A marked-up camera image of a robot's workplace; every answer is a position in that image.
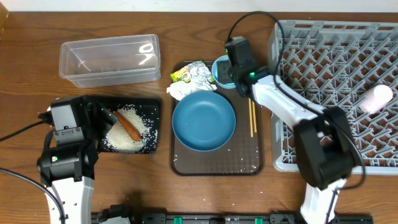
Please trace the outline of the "pile of white rice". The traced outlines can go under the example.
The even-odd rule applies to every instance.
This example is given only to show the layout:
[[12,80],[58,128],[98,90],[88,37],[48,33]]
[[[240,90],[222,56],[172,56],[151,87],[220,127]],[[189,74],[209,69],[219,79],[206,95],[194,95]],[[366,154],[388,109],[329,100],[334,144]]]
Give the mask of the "pile of white rice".
[[155,122],[157,108],[144,105],[125,105],[117,109],[140,132],[141,140],[133,141],[120,125],[119,121],[107,133],[104,150],[111,152],[150,154],[157,147],[158,128]]

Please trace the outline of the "orange carrot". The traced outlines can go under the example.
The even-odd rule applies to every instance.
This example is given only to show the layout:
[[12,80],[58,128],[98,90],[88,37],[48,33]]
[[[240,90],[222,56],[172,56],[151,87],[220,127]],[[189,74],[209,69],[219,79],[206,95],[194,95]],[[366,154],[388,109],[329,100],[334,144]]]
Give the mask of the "orange carrot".
[[134,125],[128,121],[121,113],[118,111],[114,112],[114,115],[117,116],[118,121],[120,125],[124,128],[124,130],[127,132],[128,136],[133,140],[133,141],[140,141],[141,140],[141,134],[140,132],[134,127]]

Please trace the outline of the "dark blue bowl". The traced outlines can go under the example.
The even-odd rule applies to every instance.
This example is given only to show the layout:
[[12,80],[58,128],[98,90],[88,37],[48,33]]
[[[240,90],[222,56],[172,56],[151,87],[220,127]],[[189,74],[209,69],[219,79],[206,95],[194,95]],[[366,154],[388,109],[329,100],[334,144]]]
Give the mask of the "dark blue bowl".
[[231,139],[235,128],[236,114],[231,103],[212,91],[198,91],[184,97],[172,115],[174,135],[194,151],[221,148]]

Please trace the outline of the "pink cup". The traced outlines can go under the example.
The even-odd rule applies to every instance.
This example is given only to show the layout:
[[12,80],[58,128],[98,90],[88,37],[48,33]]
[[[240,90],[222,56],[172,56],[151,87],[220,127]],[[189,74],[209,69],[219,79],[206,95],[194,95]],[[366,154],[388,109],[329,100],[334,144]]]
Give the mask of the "pink cup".
[[362,102],[359,104],[359,108],[365,113],[374,114],[385,107],[392,100],[392,97],[393,91],[390,87],[376,85],[360,96]]

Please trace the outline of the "light blue cup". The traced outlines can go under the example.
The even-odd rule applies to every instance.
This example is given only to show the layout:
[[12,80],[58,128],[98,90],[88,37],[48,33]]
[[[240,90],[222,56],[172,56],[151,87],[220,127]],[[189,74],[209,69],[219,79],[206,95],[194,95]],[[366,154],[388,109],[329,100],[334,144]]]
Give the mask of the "light blue cup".
[[217,65],[218,81],[221,84],[227,85],[232,84],[233,80],[231,77],[231,66],[228,60],[219,61]]

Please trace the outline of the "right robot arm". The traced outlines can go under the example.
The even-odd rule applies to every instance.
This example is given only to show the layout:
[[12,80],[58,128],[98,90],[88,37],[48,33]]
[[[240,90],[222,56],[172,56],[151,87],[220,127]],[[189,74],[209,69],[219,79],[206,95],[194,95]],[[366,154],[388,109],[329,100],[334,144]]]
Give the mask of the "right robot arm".
[[344,111],[306,100],[261,68],[244,37],[229,37],[224,48],[239,94],[271,110],[293,131],[298,169],[307,183],[300,207],[304,222],[330,223],[338,194],[360,163]]

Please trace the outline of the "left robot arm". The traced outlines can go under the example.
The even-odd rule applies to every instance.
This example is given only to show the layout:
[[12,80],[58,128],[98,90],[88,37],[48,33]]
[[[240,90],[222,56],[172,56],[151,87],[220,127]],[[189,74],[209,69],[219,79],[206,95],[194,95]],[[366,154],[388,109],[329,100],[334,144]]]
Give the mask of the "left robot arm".
[[51,223],[91,223],[95,164],[101,142],[118,120],[103,96],[72,96],[53,101],[40,115],[53,130],[37,160]]

